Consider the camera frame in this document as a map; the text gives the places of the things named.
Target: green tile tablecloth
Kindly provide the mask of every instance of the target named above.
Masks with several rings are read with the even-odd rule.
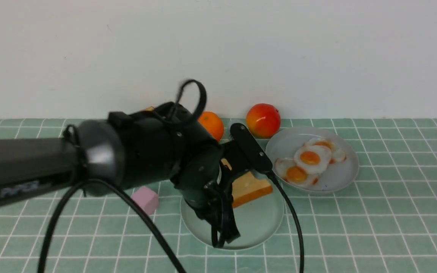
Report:
[[[0,120],[0,138],[59,136],[78,119]],[[224,119],[231,122],[243,119]],[[331,130],[354,147],[357,181],[329,196],[286,187],[302,224],[308,273],[437,273],[437,119],[284,119],[281,127]],[[267,140],[258,140],[265,147]],[[254,249],[205,247],[181,223],[180,195],[170,182],[152,216],[191,273],[298,271],[289,211],[278,232]],[[63,192],[0,208],[0,273],[36,272],[49,215]],[[174,269],[149,230],[120,199],[83,198],[67,205],[50,249],[55,273],[148,272]]]

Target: bread slice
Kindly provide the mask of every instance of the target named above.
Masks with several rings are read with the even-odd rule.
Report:
[[[222,159],[222,162],[230,168],[227,160]],[[269,183],[269,180],[259,180],[248,171],[232,182],[232,197],[234,197],[232,207],[236,208],[270,193],[272,193],[272,185]]]

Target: plate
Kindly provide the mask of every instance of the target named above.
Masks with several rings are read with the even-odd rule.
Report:
[[[224,250],[245,250],[262,244],[279,228],[284,215],[284,201],[281,193],[273,185],[271,194],[238,206],[234,209],[236,225],[241,236],[230,244],[225,243]],[[199,241],[212,246],[211,227],[200,220],[193,209],[182,198],[180,212],[183,223]]]
[[[292,158],[296,150],[311,138],[329,138],[345,151],[347,159],[341,163],[330,164],[328,169],[319,176],[318,182],[309,188],[301,188],[284,181],[279,176],[278,178],[285,184],[312,194],[332,193],[350,185],[357,177],[359,170],[357,154],[343,138],[328,130],[314,127],[295,127],[281,130],[267,143],[266,155],[273,164],[278,158]]]

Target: egg yolk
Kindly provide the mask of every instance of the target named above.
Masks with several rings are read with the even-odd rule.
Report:
[[[308,174],[300,167],[292,166],[286,171],[286,177],[288,182],[303,182],[308,178]]]
[[[317,153],[311,151],[305,151],[300,155],[300,159],[302,162],[305,162],[308,165],[318,165],[320,161],[320,157]]]
[[[315,145],[325,146],[325,147],[328,147],[330,150],[333,150],[332,144],[330,142],[318,141],[317,143],[315,143]]]

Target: white wall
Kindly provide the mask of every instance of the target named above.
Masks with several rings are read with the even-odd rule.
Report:
[[[437,1],[0,0],[0,118],[131,112],[188,77],[227,116],[437,117]]]

